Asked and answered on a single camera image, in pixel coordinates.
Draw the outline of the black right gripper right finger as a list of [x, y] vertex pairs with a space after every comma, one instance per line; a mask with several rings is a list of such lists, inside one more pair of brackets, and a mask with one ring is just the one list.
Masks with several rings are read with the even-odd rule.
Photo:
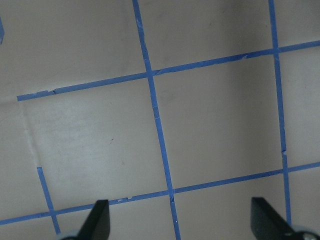
[[256, 240], [303, 240], [303, 232], [294, 231], [263, 198], [252, 197], [250, 228]]

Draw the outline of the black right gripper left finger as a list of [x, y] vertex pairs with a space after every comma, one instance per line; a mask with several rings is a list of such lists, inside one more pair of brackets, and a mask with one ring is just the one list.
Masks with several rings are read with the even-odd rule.
[[97, 200], [75, 239], [108, 240], [110, 232], [109, 201], [107, 199]]

